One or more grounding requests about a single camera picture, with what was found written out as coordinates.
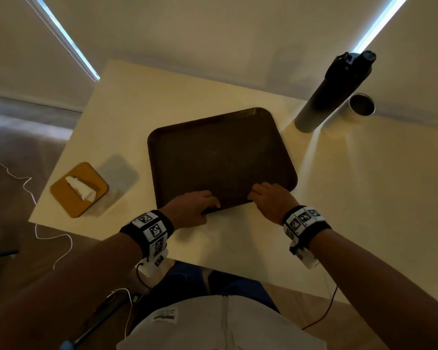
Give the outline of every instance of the cable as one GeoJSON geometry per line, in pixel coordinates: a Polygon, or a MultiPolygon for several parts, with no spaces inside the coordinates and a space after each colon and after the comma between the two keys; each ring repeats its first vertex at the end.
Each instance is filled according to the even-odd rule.
{"type": "Polygon", "coordinates": [[[148,288],[148,290],[152,290],[153,288],[150,288],[148,285],[146,285],[146,284],[144,283],[143,280],[141,280],[141,277],[140,277],[140,271],[138,270],[138,267],[139,267],[140,265],[143,265],[143,263],[140,263],[140,264],[136,265],[136,276],[138,277],[138,280],[140,281],[140,283],[142,283],[146,288],[148,288]]]}
{"type": "MultiPolygon", "coordinates": [[[[7,172],[10,176],[12,176],[13,178],[16,178],[16,179],[19,179],[19,180],[21,180],[21,179],[27,179],[26,182],[23,183],[23,189],[24,189],[26,192],[29,193],[29,195],[30,195],[31,198],[33,199],[34,206],[36,206],[36,205],[37,205],[37,202],[36,202],[36,199],[34,198],[33,193],[31,193],[28,189],[26,189],[26,184],[28,184],[28,182],[32,179],[32,177],[17,177],[17,176],[13,175],[13,174],[10,172],[10,170],[8,169],[7,166],[3,165],[2,163],[0,163],[0,165],[1,165],[3,168],[5,168],[5,169],[6,169],[6,172],[7,172]]],[[[34,234],[36,235],[36,238],[37,238],[37,239],[54,239],[54,238],[58,238],[58,237],[62,237],[62,236],[67,236],[67,237],[70,239],[70,249],[68,249],[68,251],[67,251],[65,254],[63,254],[59,259],[57,259],[57,260],[55,261],[55,263],[54,263],[54,265],[53,265],[53,267],[52,267],[52,269],[55,270],[55,265],[57,264],[57,262],[58,262],[60,259],[62,259],[64,256],[66,256],[68,253],[70,253],[71,249],[73,248],[73,239],[72,239],[71,236],[70,236],[69,234],[67,234],[67,233],[62,234],[62,235],[58,235],[58,236],[54,236],[54,237],[39,237],[39,236],[37,235],[37,223],[34,224],[34,234]]]]}
{"type": "Polygon", "coordinates": [[[127,328],[128,328],[128,322],[130,321],[130,317],[131,317],[131,311],[133,309],[133,301],[131,299],[131,295],[130,295],[130,291],[127,288],[118,288],[116,290],[113,290],[112,293],[110,295],[108,295],[106,298],[109,298],[110,296],[112,296],[113,294],[115,294],[117,291],[120,290],[125,290],[128,292],[128,298],[130,299],[130,312],[128,314],[128,319],[127,319],[127,323],[125,324],[125,338],[127,337],[127,328]]]}
{"type": "Polygon", "coordinates": [[[334,302],[334,296],[336,295],[336,292],[337,292],[337,289],[338,289],[338,288],[339,288],[339,287],[336,286],[336,289],[334,290],[333,297],[331,297],[331,303],[329,304],[329,307],[328,307],[328,309],[326,310],[325,314],[324,314],[320,319],[318,319],[317,321],[315,321],[315,322],[313,322],[313,323],[311,323],[311,324],[308,324],[306,327],[303,327],[302,330],[305,330],[305,329],[307,329],[307,328],[310,328],[312,325],[315,325],[316,323],[322,321],[324,317],[326,317],[326,315],[328,314],[329,310],[331,309],[331,306],[333,305],[333,302],[334,302]]]}

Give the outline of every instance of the floor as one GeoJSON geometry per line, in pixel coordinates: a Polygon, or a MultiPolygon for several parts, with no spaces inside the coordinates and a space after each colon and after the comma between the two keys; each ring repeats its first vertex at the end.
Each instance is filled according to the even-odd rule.
{"type": "MultiPolygon", "coordinates": [[[[31,176],[27,188],[36,199],[47,182],[62,153],[80,113],[0,98],[0,162],[19,177],[31,176]]],[[[38,240],[34,225],[27,219],[34,207],[30,195],[22,188],[26,180],[17,180],[0,166],[0,251],[19,248],[14,258],[0,258],[0,305],[20,290],[48,272],[52,265],[70,247],[67,236],[38,240]]],[[[56,229],[39,226],[41,237],[60,235],[56,229]]],[[[59,263],[65,263],[97,243],[90,238],[71,235],[73,249],[59,263]]],[[[160,273],[145,280],[155,285],[173,261],[162,265],[160,273]]],[[[133,273],[124,283],[130,290],[144,293],[133,273]]],[[[303,294],[273,285],[264,285],[281,313],[304,327],[320,318],[329,300],[303,294]]],[[[94,332],[81,349],[114,349],[123,338],[129,305],[125,305],[94,332]]],[[[327,341],[328,349],[386,349],[352,306],[334,302],[327,317],[309,328],[308,333],[327,341]]]]}

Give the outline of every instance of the leg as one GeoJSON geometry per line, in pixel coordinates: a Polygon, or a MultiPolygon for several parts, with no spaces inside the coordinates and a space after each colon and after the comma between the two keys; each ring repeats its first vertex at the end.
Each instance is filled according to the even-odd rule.
{"type": "Polygon", "coordinates": [[[206,295],[206,286],[203,282],[201,268],[192,264],[176,262],[161,282],[139,301],[139,311],[133,321],[131,330],[148,315],[160,308],[206,295]]]}
{"type": "Polygon", "coordinates": [[[209,289],[213,295],[243,296],[255,300],[279,312],[260,282],[214,270],[208,278],[209,289]]]}

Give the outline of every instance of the white shirt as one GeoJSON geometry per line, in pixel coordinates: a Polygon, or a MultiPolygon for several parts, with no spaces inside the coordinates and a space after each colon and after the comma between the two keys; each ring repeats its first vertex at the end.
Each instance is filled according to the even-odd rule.
{"type": "Polygon", "coordinates": [[[324,350],[326,342],[259,302],[203,296],[152,312],[118,350],[324,350]]]}

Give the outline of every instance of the light strip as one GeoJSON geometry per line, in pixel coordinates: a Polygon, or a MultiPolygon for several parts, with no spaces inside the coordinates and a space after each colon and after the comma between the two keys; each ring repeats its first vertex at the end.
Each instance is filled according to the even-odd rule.
{"type": "Polygon", "coordinates": [[[380,17],[374,22],[374,24],[371,26],[371,28],[368,30],[367,34],[365,34],[360,40],[360,42],[357,44],[354,50],[352,50],[353,53],[361,53],[365,50],[365,48],[371,43],[372,40],[378,35],[378,33],[383,29],[383,27],[386,25],[386,23],[389,22],[389,20],[394,16],[394,14],[401,8],[401,6],[406,2],[407,0],[391,0],[388,7],[384,9],[380,17]]]}
{"type": "Polygon", "coordinates": [[[34,9],[42,21],[58,38],[60,43],[68,50],[71,56],[82,67],[93,81],[99,81],[100,77],[96,70],[89,63],[88,59],[82,54],[81,50],[76,46],[75,42],[70,38],[67,31],[62,27],[58,19],[54,16],[49,7],[43,0],[26,0],[27,3],[34,9]]]}

